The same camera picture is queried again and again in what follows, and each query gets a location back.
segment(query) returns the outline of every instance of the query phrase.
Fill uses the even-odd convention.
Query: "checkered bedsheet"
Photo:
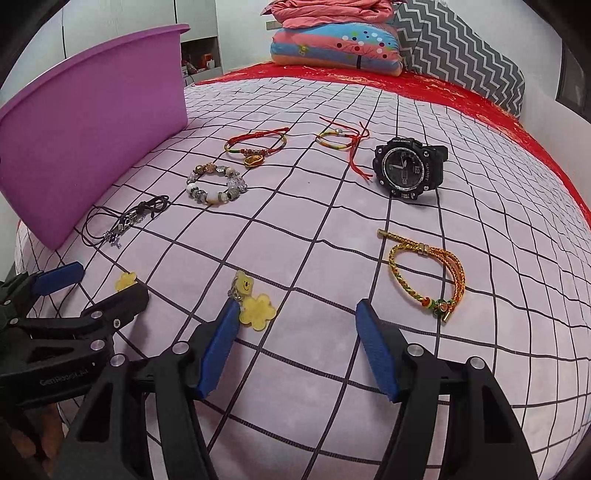
[[[151,293],[145,313],[115,336],[131,359],[158,355],[213,320],[237,269],[255,278],[278,308],[264,332],[242,327],[219,387],[196,403],[220,480],[371,480],[398,406],[375,384],[353,310],[368,297],[409,342],[464,362],[482,357],[522,425],[540,477],[564,465],[590,421],[591,232],[566,188],[546,166],[485,124],[458,111],[361,85],[294,78],[241,80],[186,89],[190,124],[162,143],[97,203],[118,211],[169,195],[168,211],[121,239],[122,248],[83,245],[76,227],[56,252],[21,225],[19,270],[72,261],[80,286],[40,301],[39,316],[77,316],[115,292],[134,271]],[[348,166],[347,152],[314,142],[319,116],[366,124],[356,162],[395,135],[446,145],[450,159],[436,192],[395,201]],[[245,172],[225,141],[252,129],[291,126],[287,148]],[[269,147],[263,138],[252,145]],[[204,207],[185,178],[215,161],[244,174],[237,201]],[[205,190],[223,179],[206,176]],[[100,234],[112,222],[96,219]],[[466,270],[464,299],[437,323],[393,279],[387,229],[454,252]],[[419,292],[449,297],[453,284],[432,259],[401,254]],[[63,404],[69,420],[75,401]],[[449,404],[441,397],[426,478],[439,474]],[[153,397],[147,404],[155,478],[166,478]]]

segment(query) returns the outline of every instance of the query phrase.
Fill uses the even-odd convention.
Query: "power outlet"
[[[267,30],[277,30],[279,28],[281,28],[283,25],[281,25],[277,20],[273,21],[273,22],[267,22]]]

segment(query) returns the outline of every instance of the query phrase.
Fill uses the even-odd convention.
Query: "yellow flower charm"
[[[236,281],[234,286],[241,296],[249,297],[251,295],[254,282],[254,278],[247,276],[242,270],[238,270],[238,272],[236,272]]]
[[[137,283],[135,280],[138,278],[138,276],[135,274],[135,272],[130,272],[130,273],[125,273],[123,272],[119,278],[119,280],[117,280],[115,282],[115,290],[117,291],[121,291],[126,289],[127,287],[132,286],[133,284]]]
[[[267,320],[272,320],[277,315],[277,310],[271,305],[268,295],[261,293],[257,298],[247,297],[242,302],[240,323],[252,325],[257,332],[264,330]]]

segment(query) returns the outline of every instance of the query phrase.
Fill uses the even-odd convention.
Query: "gray chevron pillow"
[[[517,118],[525,93],[519,67],[483,41],[444,2],[408,0],[391,23],[408,70],[476,92]]]

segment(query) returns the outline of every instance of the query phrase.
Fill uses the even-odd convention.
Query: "red blanket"
[[[384,23],[394,15],[391,0],[277,0],[262,15],[272,14],[284,28],[331,23]]]

